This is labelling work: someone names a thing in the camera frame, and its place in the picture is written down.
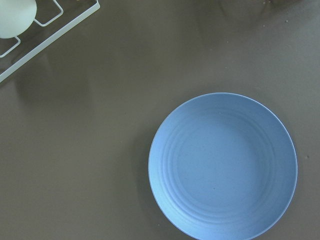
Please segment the blue round plate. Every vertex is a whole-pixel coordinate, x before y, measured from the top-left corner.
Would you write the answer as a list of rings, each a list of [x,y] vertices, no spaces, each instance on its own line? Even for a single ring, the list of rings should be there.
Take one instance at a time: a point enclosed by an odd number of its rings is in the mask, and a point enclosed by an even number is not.
[[[258,101],[235,93],[194,97],[159,126],[148,178],[165,217],[197,240],[251,240],[288,209],[298,179],[294,143]]]

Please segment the white plastic cup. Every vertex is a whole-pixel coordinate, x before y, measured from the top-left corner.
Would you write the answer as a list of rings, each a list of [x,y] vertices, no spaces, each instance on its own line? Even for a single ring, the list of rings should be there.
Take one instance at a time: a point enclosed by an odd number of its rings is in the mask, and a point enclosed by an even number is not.
[[[0,1],[0,38],[9,39],[26,31],[37,13],[35,0]]]

